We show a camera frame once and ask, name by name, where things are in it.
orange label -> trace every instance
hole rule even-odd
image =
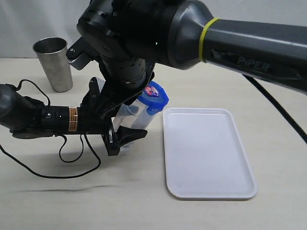
[[[69,132],[77,132],[78,130],[78,109],[75,107],[69,108]]]

blue bottle cap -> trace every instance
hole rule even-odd
[[[151,81],[143,90],[138,100],[149,107],[147,109],[147,113],[149,115],[155,115],[164,109],[169,101],[169,98],[159,84]]]

white wall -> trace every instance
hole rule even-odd
[[[203,0],[224,19],[307,26],[307,0]],[[78,39],[76,24],[89,0],[0,0],[0,57],[32,58],[35,41]]]

screw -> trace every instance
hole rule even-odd
[[[47,119],[52,118],[52,113],[50,113],[50,112],[46,113],[45,118],[47,118]]]

yellow band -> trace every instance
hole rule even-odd
[[[211,21],[209,21],[209,22],[205,25],[205,27],[204,27],[204,29],[203,29],[203,31],[202,31],[202,33],[201,33],[200,46],[199,46],[199,48],[200,48],[200,50],[199,50],[199,55],[200,55],[200,61],[202,61],[202,62],[206,62],[206,60],[203,59],[203,56],[202,56],[202,54],[203,54],[203,44],[204,44],[204,40],[205,40],[206,34],[207,34],[208,29],[210,28],[210,26],[211,26],[213,23],[215,23],[217,20],[219,20],[219,18],[213,18]]]

